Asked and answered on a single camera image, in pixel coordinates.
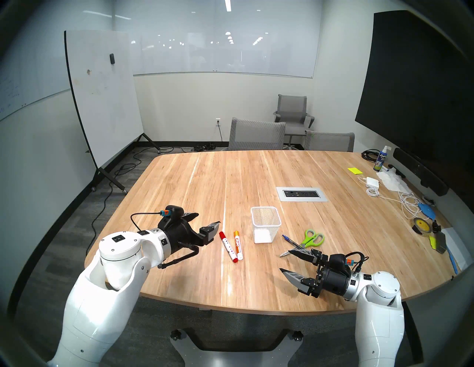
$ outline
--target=chair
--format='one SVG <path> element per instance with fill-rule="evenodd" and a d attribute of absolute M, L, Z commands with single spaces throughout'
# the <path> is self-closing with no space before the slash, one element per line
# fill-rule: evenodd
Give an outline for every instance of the chair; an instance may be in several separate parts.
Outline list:
<path fill-rule="evenodd" d="M 305 136 L 305 130 L 309 129 L 314 121 L 314 116 L 306 113 L 306 96 L 284 96 L 278 95 L 278 109 L 273 113 L 275 122 L 286 122 L 285 135 L 290 136 L 288 149 L 292 149 L 293 136 Z M 306 117 L 311 117 L 310 124 L 305 126 Z"/>
<path fill-rule="evenodd" d="M 285 123 L 262 122 L 232 118 L 230 151 L 283 149 Z"/>
<path fill-rule="evenodd" d="M 355 137 L 354 133 L 317 133 L 307 130 L 304 150 L 353 152 Z"/>

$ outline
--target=television screen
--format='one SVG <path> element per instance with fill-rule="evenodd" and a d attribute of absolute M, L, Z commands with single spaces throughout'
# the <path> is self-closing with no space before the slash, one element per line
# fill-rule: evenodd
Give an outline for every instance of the television screen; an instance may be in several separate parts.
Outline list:
<path fill-rule="evenodd" d="M 415 156 L 474 212 L 473 66 L 408 11 L 374 14 L 355 120 Z"/>

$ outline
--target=white mesh cup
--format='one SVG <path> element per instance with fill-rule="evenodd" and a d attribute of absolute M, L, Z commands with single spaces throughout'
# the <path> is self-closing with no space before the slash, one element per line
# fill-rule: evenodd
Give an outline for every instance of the white mesh cup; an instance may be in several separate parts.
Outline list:
<path fill-rule="evenodd" d="M 282 225 L 274 206 L 254 206 L 250 209 L 254 226 L 254 243 L 272 243 Z"/>

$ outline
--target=table surface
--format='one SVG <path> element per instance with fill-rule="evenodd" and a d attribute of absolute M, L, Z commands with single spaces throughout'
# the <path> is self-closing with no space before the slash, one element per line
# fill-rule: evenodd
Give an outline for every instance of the table surface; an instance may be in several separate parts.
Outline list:
<path fill-rule="evenodd" d="M 98 236 L 85 260 L 89 265 L 99 240 L 118 231 L 136 231 L 130 215 L 156 212 L 173 204 L 185 212 L 197 212 L 191 222 L 199 230 L 221 221 L 221 230 L 235 247 L 238 230 L 244 260 L 233 263 L 218 235 L 200 248 L 198 256 L 166 269 L 153 268 L 141 295 L 158 300 L 208 309 L 305 315 L 344 312 L 355 303 L 323 291 L 319 298 L 298 293 L 279 268 L 314 277 L 316 267 L 289 255 L 279 255 L 304 239 L 306 229 L 324 233 L 319 249 L 327 254 L 360 251 L 370 259 L 363 272 L 379 270 L 394 274 L 401 284 L 403 299 L 411 298 L 449 281 L 454 275 L 449 255 L 433 250 L 429 239 L 417 235 L 401 204 L 369 197 L 358 177 L 377 178 L 373 163 L 359 153 L 322 151 L 235 151 L 167 154 L 156 157 Z M 364 174 L 354 175 L 347 168 Z M 318 187 L 328 202 L 280 202 L 275 187 Z M 380 194 L 398 199 L 396 192 L 381 184 Z M 250 208 L 274 206 L 282 226 L 273 243 L 255 244 Z M 142 229 L 155 228 L 161 217 L 137 215 Z M 444 227 L 449 223 L 437 213 Z M 173 260 L 186 253 L 173 254 Z"/>

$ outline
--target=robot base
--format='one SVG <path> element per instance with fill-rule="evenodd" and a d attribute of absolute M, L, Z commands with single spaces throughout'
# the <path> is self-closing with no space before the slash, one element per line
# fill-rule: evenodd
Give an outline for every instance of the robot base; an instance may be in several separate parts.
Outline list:
<path fill-rule="evenodd" d="M 174 330 L 170 342 L 184 359 L 186 367 L 288 366 L 290 358 L 303 343 L 303 334 L 299 331 L 289 332 L 274 350 L 266 352 L 201 350 L 184 330 Z"/>

